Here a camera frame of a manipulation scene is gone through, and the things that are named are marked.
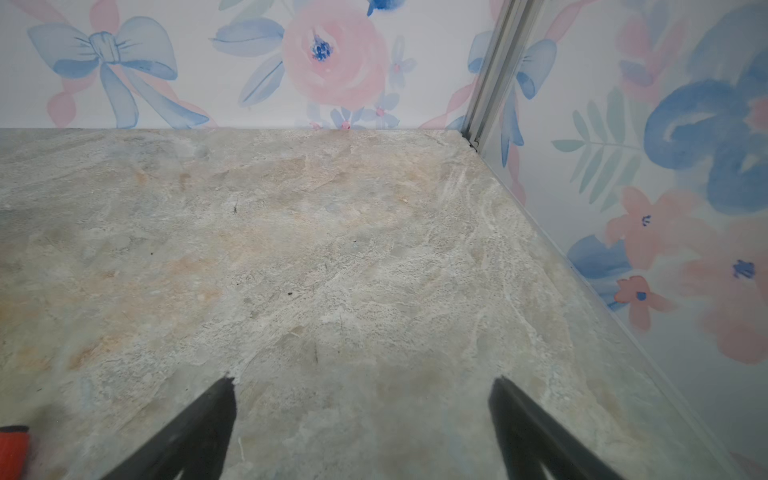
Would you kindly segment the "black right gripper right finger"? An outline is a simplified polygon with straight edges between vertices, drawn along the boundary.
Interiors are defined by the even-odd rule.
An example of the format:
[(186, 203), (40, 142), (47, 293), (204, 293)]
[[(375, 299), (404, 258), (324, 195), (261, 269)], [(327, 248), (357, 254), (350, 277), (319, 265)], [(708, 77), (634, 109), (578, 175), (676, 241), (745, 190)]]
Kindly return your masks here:
[(494, 380), (488, 407), (508, 478), (622, 479), (510, 379)]

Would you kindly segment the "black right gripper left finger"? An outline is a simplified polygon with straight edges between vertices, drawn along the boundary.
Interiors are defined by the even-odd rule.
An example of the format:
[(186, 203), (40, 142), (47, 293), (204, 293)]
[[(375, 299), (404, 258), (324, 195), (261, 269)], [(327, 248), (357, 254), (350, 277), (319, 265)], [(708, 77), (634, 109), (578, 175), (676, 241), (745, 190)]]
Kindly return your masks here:
[(107, 479), (218, 479), (237, 416), (234, 379), (212, 384)]

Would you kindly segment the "red-handled screwdriver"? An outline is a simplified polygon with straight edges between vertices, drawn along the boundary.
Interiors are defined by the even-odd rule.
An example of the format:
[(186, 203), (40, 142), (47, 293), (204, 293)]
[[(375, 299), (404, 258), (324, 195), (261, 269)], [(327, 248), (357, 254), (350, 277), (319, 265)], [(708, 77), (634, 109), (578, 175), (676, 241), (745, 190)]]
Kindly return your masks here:
[(0, 428), (0, 480), (19, 480), (29, 449), (29, 427), (9, 425)]

